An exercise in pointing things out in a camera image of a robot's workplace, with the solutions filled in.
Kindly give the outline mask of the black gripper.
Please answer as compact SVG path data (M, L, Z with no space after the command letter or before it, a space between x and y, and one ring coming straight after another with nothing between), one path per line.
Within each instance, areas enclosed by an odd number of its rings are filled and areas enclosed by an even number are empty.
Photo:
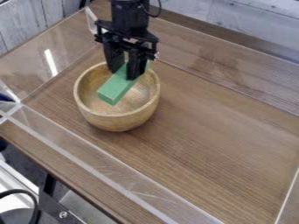
M112 73L126 63L126 78L134 81L146 72L147 60L158 58L159 38L149 31L150 0L111 0L111 20L98 19L96 41L104 46L107 66Z

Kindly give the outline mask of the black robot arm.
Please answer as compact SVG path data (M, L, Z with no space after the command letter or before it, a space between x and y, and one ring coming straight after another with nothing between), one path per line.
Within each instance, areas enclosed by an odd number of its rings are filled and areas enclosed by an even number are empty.
M137 80L146 72L149 60L158 59L159 38L149 31L151 0L111 0L111 20L98 19L95 40L103 45L112 73L126 67L126 79Z

